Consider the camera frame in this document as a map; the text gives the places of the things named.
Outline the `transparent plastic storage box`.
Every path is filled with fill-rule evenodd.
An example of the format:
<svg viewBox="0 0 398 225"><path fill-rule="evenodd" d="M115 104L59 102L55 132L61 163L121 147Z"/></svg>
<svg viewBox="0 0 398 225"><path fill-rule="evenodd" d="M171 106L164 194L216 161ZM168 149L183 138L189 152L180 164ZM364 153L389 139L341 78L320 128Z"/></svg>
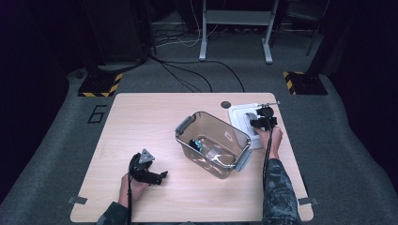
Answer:
<svg viewBox="0 0 398 225"><path fill-rule="evenodd" d="M184 155L220 179L227 178L231 171L240 172L251 155L251 139L246 133L207 112L188 116L175 133ZM192 139L202 144L202 153L189 146Z"/></svg>

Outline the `dark cabinet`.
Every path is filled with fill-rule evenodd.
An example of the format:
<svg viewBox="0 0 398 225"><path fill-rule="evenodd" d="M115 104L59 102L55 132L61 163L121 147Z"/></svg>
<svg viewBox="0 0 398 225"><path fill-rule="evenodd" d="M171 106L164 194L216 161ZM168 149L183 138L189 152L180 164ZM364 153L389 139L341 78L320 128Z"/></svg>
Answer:
<svg viewBox="0 0 398 225"><path fill-rule="evenodd" d="M104 0L102 55L108 63L145 61L151 32L145 0Z"/></svg>

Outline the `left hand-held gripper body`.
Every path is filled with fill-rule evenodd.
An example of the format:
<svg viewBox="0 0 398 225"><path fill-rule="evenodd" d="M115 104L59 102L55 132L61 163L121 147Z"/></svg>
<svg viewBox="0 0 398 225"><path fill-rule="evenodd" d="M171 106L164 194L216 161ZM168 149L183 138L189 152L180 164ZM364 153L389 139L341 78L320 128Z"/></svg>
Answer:
<svg viewBox="0 0 398 225"><path fill-rule="evenodd" d="M138 182L148 183L152 178L160 178L160 175L149 170L155 158L146 150L136 153L130 160L129 178Z"/></svg>

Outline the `white metal stand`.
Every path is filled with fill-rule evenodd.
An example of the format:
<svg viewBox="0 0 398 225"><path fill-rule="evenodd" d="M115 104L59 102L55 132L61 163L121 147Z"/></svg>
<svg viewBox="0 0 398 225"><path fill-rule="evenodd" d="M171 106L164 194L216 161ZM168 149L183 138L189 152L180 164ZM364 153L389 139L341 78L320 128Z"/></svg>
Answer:
<svg viewBox="0 0 398 225"><path fill-rule="evenodd" d="M202 8L202 42L199 60L207 59L207 26L209 24L254 25L265 26L266 35L262 38L262 47L267 64L272 64L269 40L272 33L277 8L280 0L272 0L272 9L268 11L215 10L207 8L207 0L203 0Z"/></svg>

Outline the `small black and teal device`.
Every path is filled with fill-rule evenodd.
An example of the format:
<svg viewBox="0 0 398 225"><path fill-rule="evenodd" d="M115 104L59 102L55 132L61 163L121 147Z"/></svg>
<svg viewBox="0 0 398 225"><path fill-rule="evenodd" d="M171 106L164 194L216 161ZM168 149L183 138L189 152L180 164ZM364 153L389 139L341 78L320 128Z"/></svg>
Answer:
<svg viewBox="0 0 398 225"><path fill-rule="evenodd" d="M202 146L202 144L201 144L198 140L195 140L195 139L190 140L190 141L189 141L189 146L190 146L192 149L194 149L194 150L196 150L197 152L199 152L199 153L202 153L202 152L203 152L203 146Z"/></svg>

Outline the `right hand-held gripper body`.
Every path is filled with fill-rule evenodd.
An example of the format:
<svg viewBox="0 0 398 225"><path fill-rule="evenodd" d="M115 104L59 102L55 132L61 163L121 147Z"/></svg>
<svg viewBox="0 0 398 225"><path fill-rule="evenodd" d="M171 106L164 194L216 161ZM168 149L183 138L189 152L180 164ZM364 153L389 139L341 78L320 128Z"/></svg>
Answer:
<svg viewBox="0 0 398 225"><path fill-rule="evenodd" d="M263 130L271 130L274 128L278 122L277 118L274 116L274 110L271 108L271 103L260 104L259 108L255 110L259 117L266 117L266 123L260 123L260 128Z"/></svg>

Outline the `person's right hand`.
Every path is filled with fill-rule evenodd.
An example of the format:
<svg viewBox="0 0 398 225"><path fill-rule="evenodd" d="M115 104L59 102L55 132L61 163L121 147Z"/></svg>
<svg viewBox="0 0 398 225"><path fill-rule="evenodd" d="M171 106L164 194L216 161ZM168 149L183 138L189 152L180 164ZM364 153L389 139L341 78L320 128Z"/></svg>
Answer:
<svg viewBox="0 0 398 225"><path fill-rule="evenodd" d="M283 133L279 127L274 127L273 130L264 131L263 129L257 128L257 134L263 144L263 148L266 152L269 152L268 158L279 159L279 148L283 139Z"/></svg>

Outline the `person's left hand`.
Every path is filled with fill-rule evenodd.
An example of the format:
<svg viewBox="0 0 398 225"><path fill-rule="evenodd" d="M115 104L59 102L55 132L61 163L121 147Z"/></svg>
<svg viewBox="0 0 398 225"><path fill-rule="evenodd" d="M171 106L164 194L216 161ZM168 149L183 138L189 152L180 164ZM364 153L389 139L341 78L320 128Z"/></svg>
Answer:
<svg viewBox="0 0 398 225"><path fill-rule="evenodd" d="M129 175L126 173L121 178L117 202L125 207L129 207L129 202L135 204L147 187L148 183L138 182L135 179L129 178Z"/></svg>

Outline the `black base yellow-black stripes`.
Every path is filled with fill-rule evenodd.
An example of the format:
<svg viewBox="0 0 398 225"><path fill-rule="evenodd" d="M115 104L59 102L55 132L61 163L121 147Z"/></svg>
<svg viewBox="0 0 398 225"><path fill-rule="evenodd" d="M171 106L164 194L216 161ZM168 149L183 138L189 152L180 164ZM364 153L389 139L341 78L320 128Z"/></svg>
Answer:
<svg viewBox="0 0 398 225"><path fill-rule="evenodd" d="M111 97L119 86L122 74L99 75L98 77L87 76L78 89L79 97Z"/></svg>
<svg viewBox="0 0 398 225"><path fill-rule="evenodd" d="M328 93L318 76L312 77L305 72L284 71L283 77L291 95L325 96Z"/></svg>

